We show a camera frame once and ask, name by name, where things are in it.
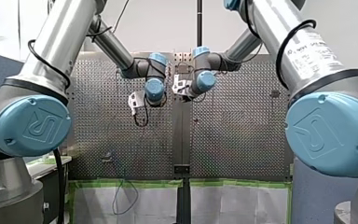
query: label sticker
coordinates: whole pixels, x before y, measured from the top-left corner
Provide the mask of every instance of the label sticker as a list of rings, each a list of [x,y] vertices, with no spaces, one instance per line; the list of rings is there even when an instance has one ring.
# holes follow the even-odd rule
[[[327,47],[322,37],[307,33],[308,39],[296,44],[291,40],[285,50],[290,62],[302,77],[329,75],[344,69],[336,54]]]

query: cable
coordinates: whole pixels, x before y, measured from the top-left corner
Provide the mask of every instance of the cable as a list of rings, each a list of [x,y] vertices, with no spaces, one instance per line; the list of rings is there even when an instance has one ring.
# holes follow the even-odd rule
[[[284,79],[282,76],[282,58],[283,58],[284,50],[286,49],[287,44],[293,38],[293,36],[295,36],[298,31],[300,31],[301,29],[306,28],[306,27],[316,28],[316,21],[315,20],[306,20],[306,21],[301,22],[297,27],[295,27],[293,30],[291,30],[289,32],[289,34],[283,40],[283,42],[278,50],[277,60],[275,62],[276,74],[277,74],[277,77],[278,77],[279,81],[281,82],[281,84],[287,90],[289,90],[289,88],[287,87],[286,83],[284,82]]]
[[[246,23],[248,23],[248,28],[249,28],[249,31],[257,38],[260,39],[260,35],[257,34],[257,32],[254,30],[254,28],[252,27],[252,24],[251,24],[251,19],[249,17],[249,0],[245,0],[244,2],[245,4],[245,21]]]
[[[147,124],[149,123],[149,114],[148,114],[147,106],[146,106],[146,97],[144,97],[144,107],[145,107],[146,118],[144,119],[143,124],[138,122],[138,119],[136,118],[136,114],[133,116],[133,120],[135,121],[136,126],[138,126],[140,128],[146,127]]]
[[[126,10],[127,5],[128,5],[129,2],[130,2],[130,0],[127,0],[126,4],[124,5],[123,9],[121,10],[120,16],[117,19],[115,29],[113,29],[112,34],[115,33],[115,31],[116,31],[116,29],[118,27],[118,24],[120,23],[121,17],[123,16],[124,11]],[[100,17],[100,19],[98,19],[98,26],[97,26],[98,33],[86,35],[88,37],[92,37],[92,39],[91,39],[92,43],[95,42],[95,37],[97,37],[98,35],[103,35],[104,33],[106,33],[107,31],[109,31],[109,30],[111,30],[113,28],[113,26],[109,26],[108,28],[104,29],[103,31],[100,31],[102,21],[101,21],[101,16],[100,15],[98,15],[98,16]]]
[[[94,43],[95,42],[95,38],[98,36],[98,35],[103,35],[104,33],[106,33],[107,31],[111,30],[112,29],[112,26],[109,26],[108,28],[104,29],[103,31],[100,31],[101,29],[101,24],[102,24],[102,20],[101,20],[101,15],[98,15],[98,24],[97,24],[97,33],[95,34],[90,34],[90,35],[86,35],[88,37],[92,37],[91,39],[91,43]]]
[[[255,57],[257,57],[257,55],[260,53],[261,49],[263,48],[263,43],[260,45],[260,47],[258,48],[257,52],[255,53],[254,56],[252,56],[250,59],[246,59],[246,60],[243,60],[243,63],[248,63],[250,62],[251,60],[253,60]]]
[[[205,100],[205,98],[206,98],[206,92],[205,92],[205,93],[203,93],[203,97],[202,97],[202,99],[200,99],[199,101],[195,101],[195,99],[197,99],[197,98],[194,98],[193,102],[194,102],[194,103],[196,103],[196,104],[198,104],[198,103],[203,102],[203,101]]]
[[[54,152],[55,161],[57,163],[58,185],[59,185],[59,205],[58,205],[57,224],[63,224],[64,211],[65,211],[65,177],[63,173],[60,151],[58,149],[54,149],[53,152]]]
[[[135,200],[133,201],[133,203],[132,203],[126,210],[124,210],[124,212],[117,212],[116,209],[115,209],[115,202],[117,201],[118,193],[119,193],[120,189],[123,187],[124,182],[127,182],[127,183],[129,183],[129,184],[132,186],[132,188],[133,188],[133,189],[135,190],[135,192],[136,192],[136,197],[135,197]],[[124,214],[128,213],[128,212],[133,208],[133,206],[135,206],[136,202],[138,201],[138,198],[139,198],[138,189],[133,185],[133,183],[132,183],[130,180],[126,180],[125,178],[123,178],[123,179],[120,181],[120,184],[118,185],[118,187],[117,187],[117,189],[116,189],[115,198],[113,199],[113,202],[112,202],[113,214],[115,214],[116,216],[121,216],[121,215],[124,215]]]
[[[113,32],[112,32],[113,34],[115,33],[116,29],[118,28],[118,24],[120,23],[121,17],[123,16],[124,11],[126,10],[129,2],[130,2],[130,0],[127,0],[126,4],[124,5],[123,9],[121,10],[120,16],[118,17],[116,25],[115,25],[115,29],[113,29]]]
[[[44,58],[42,58],[39,54],[36,53],[36,51],[34,51],[34,42],[36,40],[32,39],[30,41],[28,41],[28,49],[31,51],[31,53],[36,57],[37,60],[39,60],[41,63],[43,63],[44,65],[46,65],[47,67],[51,68],[54,72],[56,72],[58,75],[62,76],[65,80],[66,80],[66,85],[65,88],[68,89],[69,86],[71,86],[71,79],[62,71],[60,71],[60,69],[54,67],[53,65],[51,65],[50,63],[48,63],[48,61],[46,61]]]

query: pegboard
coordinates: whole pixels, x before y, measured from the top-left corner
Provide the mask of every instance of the pegboard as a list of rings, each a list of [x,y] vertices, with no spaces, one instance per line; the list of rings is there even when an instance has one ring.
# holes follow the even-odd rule
[[[166,54],[173,63],[193,63],[187,55]],[[83,53],[73,80],[71,179],[173,179],[174,158],[188,153],[190,177],[289,177],[293,154],[284,137],[288,95],[268,56],[257,56],[239,72],[218,75],[205,100],[187,103],[191,106],[178,106],[179,98],[171,91],[173,77],[168,77],[168,102],[163,108],[148,108],[145,128],[134,124],[127,104],[133,91],[143,89],[143,79],[123,79],[103,53]],[[173,122],[177,114],[186,119]]]
[[[218,75],[205,100],[193,103],[191,176],[288,180],[293,162],[284,136],[288,99],[268,55]]]
[[[70,177],[172,178],[171,92],[167,90],[168,102],[163,108],[147,108],[149,124],[140,128],[134,123],[128,97],[144,88],[144,78],[124,79],[103,54],[84,53],[79,55],[73,79],[75,139],[68,148],[74,158]],[[143,118],[141,109],[138,119]]]

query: white wall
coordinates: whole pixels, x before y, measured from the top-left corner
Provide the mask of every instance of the white wall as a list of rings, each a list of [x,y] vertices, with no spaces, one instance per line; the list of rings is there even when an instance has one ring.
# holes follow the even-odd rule
[[[0,0],[1,55],[25,59],[26,42],[47,16],[47,1]],[[115,24],[125,1],[108,0],[103,12],[108,24]],[[12,8],[5,11],[3,5]],[[223,0],[204,0],[203,12],[203,44],[213,51],[226,50],[247,29],[238,13],[224,9]],[[358,0],[308,0],[303,13],[316,19],[317,30],[344,64],[358,67]],[[196,30],[197,0],[130,0],[117,37],[129,51],[190,51],[197,44]],[[85,50],[90,49],[97,47],[88,40]]]

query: blue cap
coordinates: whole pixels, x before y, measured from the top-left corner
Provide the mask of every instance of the blue cap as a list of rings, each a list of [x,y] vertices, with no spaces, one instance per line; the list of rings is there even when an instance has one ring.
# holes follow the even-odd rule
[[[241,0],[225,0],[225,8],[228,10],[237,10]]]
[[[158,78],[150,78],[146,81],[145,93],[149,102],[159,102],[164,96],[164,83]]]
[[[358,177],[358,99],[315,92],[293,104],[286,117],[291,149],[325,175]]]
[[[167,62],[168,62],[167,58],[160,53],[151,53],[149,55],[149,59],[156,61],[158,63],[161,63],[164,66],[167,65]]]
[[[202,92],[210,90],[216,84],[216,77],[211,71],[203,71],[197,77],[197,87]]]
[[[193,57],[194,58],[197,58],[198,56],[200,56],[201,54],[203,53],[209,53],[211,52],[209,50],[208,47],[204,47],[204,46],[201,46],[201,47],[197,47],[196,49],[193,49]]]
[[[49,153],[71,128],[69,111],[46,95],[23,97],[0,112],[0,151],[13,157]]]

